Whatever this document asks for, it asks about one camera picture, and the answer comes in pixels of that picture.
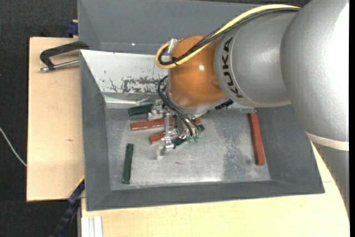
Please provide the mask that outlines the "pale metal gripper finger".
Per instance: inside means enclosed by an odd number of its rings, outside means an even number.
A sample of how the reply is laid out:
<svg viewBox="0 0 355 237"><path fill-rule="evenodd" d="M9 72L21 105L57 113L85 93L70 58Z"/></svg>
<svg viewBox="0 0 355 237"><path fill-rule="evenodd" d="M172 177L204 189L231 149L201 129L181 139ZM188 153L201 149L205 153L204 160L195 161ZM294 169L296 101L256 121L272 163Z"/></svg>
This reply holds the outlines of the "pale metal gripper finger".
<svg viewBox="0 0 355 237"><path fill-rule="evenodd" d="M174 149L174 143L171 138L163 138L158 145L156 151L156 159L163 159L165 156L169 155Z"/></svg>
<svg viewBox="0 0 355 237"><path fill-rule="evenodd" d="M158 120L164 116L164 105L163 104L153 104L147 113L148 121Z"/></svg>

